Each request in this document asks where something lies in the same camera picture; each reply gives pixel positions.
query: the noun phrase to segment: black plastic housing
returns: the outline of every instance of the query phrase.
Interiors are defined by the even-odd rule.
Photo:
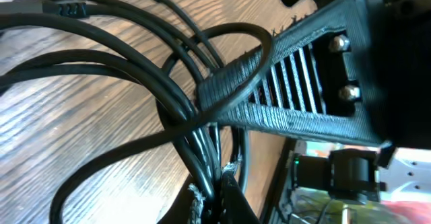
[[[294,211],[294,161],[299,155],[305,155],[306,143],[294,139],[286,139],[280,159],[275,168],[268,189],[261,216],[261,223],[290,223],[290,214]]]
[[[300,155],[296,160],[295,187],[324,190],[331,198],[349,204],[380,202],[380,191],[386,191],[386,184],[375,175],[375,151],[341,149],[332,151],[328,158]]]
[[[249,99],[217,121],[278,135],[378,146],[387,138],[382,91],[372,68],[373,38],[378,38],[381,0],[335,0],[277,35],[273,67]],[[350,40],[345,52],[330,53],[330,39]],[[226,97],[257,66],[260,47],[219,70],[197,86],[205,110]],[[357,85],[361,98],[343,102],[337,92]]]

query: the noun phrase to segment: screw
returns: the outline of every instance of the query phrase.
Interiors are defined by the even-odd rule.
[[[354,101],[361,97],[361,90],[355,85],[346,85],[338,91],[340,99],[345,101]]]
[[[350,40],[347,36],[339,35],[332,39],[329,43],[329,50],[331,52],[344,52],[350,46]]]

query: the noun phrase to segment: wood grain surface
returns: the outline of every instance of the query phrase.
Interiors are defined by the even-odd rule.
[[[163,5],[123,0],[190,31]],[[200,28],[249,22],[279,30],[314,10],[310,1],[293,9],[279,0],[173,0]],[[118,36],[157,66],[171,50],[148,31],[113,17],[88,23]],[[211,41],[226,62],[257,45],[247,36]],[[67,48],[109,49],[80,36],[36,28],[8,31],[0,39],[0,73],[46,52]],[[192,97],[195,85],[182,65],[172,78]],[[47,223],[50,201],[61,182],[79,166],[127,141],[162,130],[148,90],[109,77],[71,75],[19,83],[0,98],[2,223]],[[222,135],[223,156],[230,135]],[[252,133],[252,166],[246,197],[261,211],[284,139]],[[69,198],[66,223],[155,223],[169,208],[188,172],[171,144],[116,163],[86,181]]]

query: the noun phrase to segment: bolt head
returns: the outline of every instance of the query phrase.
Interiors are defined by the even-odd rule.
[[[345,52],[349,49],[350,40],[347,36],[339,35],[332,39],[329,43],[329,50],[331,52]]]
[[[338,96],[345,101],[354,101],[361,97],[361,91],[358,86],[346,85],[339,90]]]

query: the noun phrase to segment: black cable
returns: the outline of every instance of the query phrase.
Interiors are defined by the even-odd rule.
[[[166,112],[166,109],[161,105],[161,103],[156,100],[156,108],[160,117],[160,120],[162,122],[162,125],[164,128],[172,128],[176,125],[176,122],[172,120],[172,117]],[[213,182],[218,180],[220,177],[218,177],[220,174],[220,168],[214,168],[214,158],[209,152],[209,149],[207,147],[208,139],[203,134],[204,130],[202,128],[197,129],[195,132],[193,132],[193,136],[188,135],[187,138],[190,139],[193,137],[193,139],[196,139],[196,141],[199,141],[200,139],[203,139],[202,144],[197,144],[196,146],[201,147],[199,150],[202,152],[205,152],[205,156],[209,156],[208,158],[205,158],[204,161],[199,160],[199,162],[202,163],[203,167],[206,169],[206,172],[211,177],[213,176]]]
[[[124,42],[118,40],[118,38],[115,38],[114,36],[107,34],[102,30],[98,30],[93,26],[87,24],[77,24],[76,21],[72,22],[64,19],[65,18],[57,18],[55,16],[50,17],[47,15],[34,14],[0,16],[0,29],[8,29],[15,26],[47,26],[50,28],[73,32],[103,43],[104,45],[114,49],[129,59],[132,63],[139,65],[143,69],[147,69],[149,73],[155,73],[158,77],[161,75],[161,72],[147,65],[148,60],[145,57],[140,55],[136,50],[130,48]],[[227,98],[217,102],[214,106],[202,112],[196,118],[188,120],[184,124],[172,129],[168,129],[162,133],[157,133],[143,139],[137,139],[130,143],[121,145],[120,147],[102,154],[101,156],[91,160],[89,163],[79,168],[68,180],[65,181],[65,183],[63,183],[63,185],[59,188],[59,191],[55,194],[50,211],[50,220],[53,223],[61,222],[61,211],[66,198],[92,174],[126,157],[138,154],[153,147],[157,147],[168,141],[181,138],[185,133],[191,132],[200,126],[203,126],[208,121],[215,120],[216,116],[219,116],[227,109],[241,102],[258,84],[258,82],[260,82],[271,65],[271,61],[269,60],[272,54],[271,35],[263,28],[250,24],[226,24],[216,28],[220,31],[225,30],[228,33],[246,33],[256,36],[262,42],[263,47],[263,56],[257,69],[248,79],[246,79],[239,87],[237,87],[235,91],[230,92],[230,95]],[[168,80],[160,83],[169,85],[171,82],[172,81],[170,81],[168,78]]]
[[[232,131],[232,152],[230,154],[230,163],[234,163],[240,160],[241,158],[241,128],[236,126],[231,126],[230,130]]]
[[[125,44],[123,41],[119,40],[117,37],[95,26],[80,22],[78,20],[47,14],[23,13],[0,15],[0,30],[14,26],[45,26],[58,30],[64,30],[66,32],[71,32],[95,40],[96,42],[99,42],[118,52],[126,59],[129,59],[132,63],[136,64],[144,71],[147,71],[156,79],[160,79],[159,83],[161,83],[166,89],[172,90],[170,93],[180,101],[188,101],[181,88],[175,84],[171,78],[165,75],[157,66],[155,66],[155,64],[137,52],[134,48],[130,47],[128,44]],[[194,111],[193,105],[185,104],[185,106],[187,107],[187,112],[190,114],[189,116],[193,117],[194,114],[191,114]],[[202,141],[193,142],[196,144],[202,143]],[[203,149],[204,147],[205,146],[195,146],[195,149]],[[199,155],[205,155],[205,152],[202,151],[199,153]]]
[[[147,20],[144,17],[138,16],[137,14],[127,11],[125,9],[112,6],[109,7],[106,5],[87,5],[87,14],[90,16],[111,15],[115,17],[120,17],[135,22],[136,24],[143,26],[144,28],[147,28],[150,32],[154,33],[157,37],[167,43],[167,45],[174,51],[174,53],[178,55],[179,59],[186,65],[186,68],[189,70],[196,83],[200,83],[203,81],[202,74],[193,59],[184,51],[184,49],[180,45],[178,45],[178,43],[169,33],[167,33],[165,30],[163,30],[161,27],[151,22],[150,20]]]
[[[205,45],[209,53],[211,53],[218,67],[222,68],[224,66],[222,59],[218,56],[218,53],[214,47],[209,43],[207,37],[204,33],[196,26],[193,20],[174,2],[171,0],[160,0],[161,3],[169,7],[173,12],[175,12],[195,33],[196,37]]]
[[[201,30],[196,26],[193,20],[174,2],[171,0],[154,0],[157,3],[165,4],[169,9],[171,9],[177,16],[184,21],[191,29],[194,31],[198,39],[205,45],[209,53],[212,55],[216,61],[218,67],[222,68],[224,66],[222,59],[219,57],[218,53],[214,47],[209,43],[207,36],[201,32]]]
[[[164,89],[158,83],[158,81],[155,80],[150,74],[146,73],[145,71],[142,71],[140,68],[136,67],[135,65],[131,64],[130,62],[126,61],[121,57],[114,56],[107,52],[99,52],[97,50],[84,50],[84,49],[63,50],[59,52],[50,52],[50,53],[40,55],[38,57],[35,57],[33,59],[30,59],[26,62],[21,63],[20,65],[13,68],[6,75],[0,77],[0,88],[4,86],[4,83],[11,84],[11,83],[17,83],[19,81],[36,79],[38,77],[51,76],[50,73],[52,73],[54,69],[48,69],[44,71],[47,66],[57,65],[61,63],[80,62],[80,61],[103,63],[105,65],[114,67],[115,69],[119,69],[120,70],[119,73],[126,72],[127,75],[129,75],[133,79],[136,79],[138,83],[146,86],[148,90],[152,94],[154,94],[154,96],[158,99],[159,104],[162,104],[164,109],[167,109],[169,112],[173,114],[174,119],[175,117],[177,117],[176,120],[178,120],[178,118],[182,118],[184,120],[187,119],[187,116],[183,112],[181,105],[170,95],[170,92]],[[47,75],[40,76],[39,72],[47,73]],[[189,150],[190,149],[189,145],[186,144],[184,141],[180,141],[180,142],[175,141],[174,146],[177,149],[181,159],[185,163],[186,162],[198,163],[195,165],[191,165],[191,164],[187,165],[190,173],[195,178],[198,187],[202,187],[202,190],[205,194],[213,192],[213,190],[204,189],[204,187],[210,186],[208,183],[210,183],[211,180],[208,180],[208,178],[202,177],[205,174],[204,174],[204,170],[202,169],[202,165],[199,163],[199,161],[190,159],[190,158],[195,158],[195,156],[193,154],[190,154],[191,150]],[[209,172],[208,177],[209,178],[212,177],[211,172]]]
[[[223,30],[224,28],[219,28],[219,27],[213,27],[213,28],[208,28],[208,29],[206,29],[206,30],[204,30],[203,31],[203,33],[205,34],[205,35],[207,35],[207,37],[208,38],[214,38],[214,37],[217,37],[217,36],[221,36],[221,35],[223,35],[223,34],[227,34],[227,33],[229,33],[227,30]],[[194,36],[192,36],[192,37],[190,37],[190,41],[192,41],[192,42],[194,42],[195,44],[198,44],[200,41],[199,41],[199,39],[198,39],[198,37],[196,36],[196,35],[194,35]],[[188,50],[188,48],[185,46],[185,45],[182,45],[182,47],[183,48],[185,48],[185,50],[187,51]],[[178,57],[175,55],[175,54],[171,54],[169,57],[168,57],[168,59],[166,59],[166,61],[165,61],[165,63],[163,64],[163,66],[162,66],[162,70],[164,71],[164,72],[166,72],[167,74],[169,74],[170,72],[171,72],[171,70],[174,68],[174,66],[175,66],[175,64],[177,63],[177,61],[178,61]],[[212,131],[213,130],[215,130],[214,128],[212,128],[212,127],[209,127],[209,133],[210,134],[213,134],[213,135],[215,135],[215,134],[218,134],[218,135],[220,135],[220,130],[219,130],[219,132],[218,133],[212,133]],[[233,139],[233,143],[234,144],[236,144],[237,143],[237,140],[236,139]],[[212,154],[212,155],[214,155],[214,154],[216,154],[217,155],[217,158],[218,159],[220,159],[218,162],[219,162],[219,164],[217,164],[217,165],[215,165],[214,166],[214,173],[219,173],[220,172],[220,164],[221,164],[221,158],[222,158],[222,150],[221,150],[221,143],[219,142],[219,143],[217,143],[217,142],[215,142],[215,143],[213,143],[214,144],[214,146],[209,146],[209,150],[210,150],[210,153]],[[217,176],[217,175],[215,175],[215,180],[219,180],[219,178],[218,177],[221,177],[221,176]]]
[[[241,169],[240,177],[238,179],[238,185],[240,186],[242,193],[245,193],[247,189],[248,173],[250,172],[250,137],[248,131],[245,129],[240,130],[240,150],[241,150]]]
[[[208,127],[209,135],[213,141],[215,151],[217,153],[217,160],[222,162],[222,141],[220,139],[220,128],[217,123],[213,123]]]
[[[43,77],[52,77],[60,75],[103,75],[125,79],[134,83],[138,80],[132,78],[124,72],[118,72],[115,69],[110,69],[103,65],[87,65],[87,64],[72,64],[58,65],[53,67],[41,67],[37,69],[27,69],[15,73],[9,73],[0,76],[0,88],[9,87],[14,83],[20,83],[32,79],[40,79]]]
[[[207,58],[205,53],[196,46],[195,43],[192,43],[187,36],[185,36],[180,30],[176,29],[173,25],[169,24],[168,22],[165,22],[163,19],[159,18],[156,15],[153,15],[145,10],[142,10],[138,7],[135,7],[133,5],[130,5],[128,3],[119,1],[119,0],[86,0],[91,1],[94,3],[98,3],[101,5],[110,5],[112,7],[119,7],[122,9],[125,9],[127,11],[136,13],[139,17],[146,18],[155,24],[157,24],[159,27],[166,30],[169,34],[174,36],[175,38],[178,38],[181,42],[185,44],[190,50],[196,54],[197,58],[208,68],[214,69],[216,65],[213,65],[211,60]]]
[[[62,223],[62,210],[67,197],[92,174],[95,174],[110,164],[175,140],[183,136],[184,133],[203,126],[206,122],[215,119],[216,116],[237,105],[250,93],[251,90],[257,86],[260,80],[262,80],[262,78],[265,76],[266,71],[271,66],[270,58],[273,50],[271,35],[263,28],[250,24],[225,24],[216,26],[215,28],[221,31],[226,30],[231,33],[237,32],[251,34],[261,41],[263,48],[261,62],[255,71],[253,71],[251,76],[246,79],[245,82],[243,82],[239,87],[237,87],[236,91],[233,91],[227,98],[216,103],[209,110],[202,112],[195,119],[189,120],[184,124],[176,126],[175,128],[125,143],[115,149],[103,153],[102,155],[89,161],[87,164],[81,166],[61,185],[55,194],[50,210],[51,223]]]
[[[327,210],[328,210],[329,204],[331,204],[331,201],[332,201],[332,199],[331,199],[331,200],[329,200],[329,201],[325,204],[325,206],[323,207],[323,209],[322,209],[321,213],[320,213],[320,214],[319,214],[319,216],[317,217],[316,224],[321,224],[321,223],[322,223],[322,220],[324,220],[324,219],[325,219],[326,212],[327,212]]]
[[[221,173],[220,169],[216,167],[217,165],[220,165],[217,161],[217,155],[210,149],[212,147],[211,137],[209,137],[207,131],[204,128],[200,128],[199,131],[195,131],[194,133],[196,133],[200,139],[204,139],[202,142],[203,150],[208,156],[209,160],[206,164],[211,170],[211,173],[213,175],[213,183],[215,184],[220,180]]]

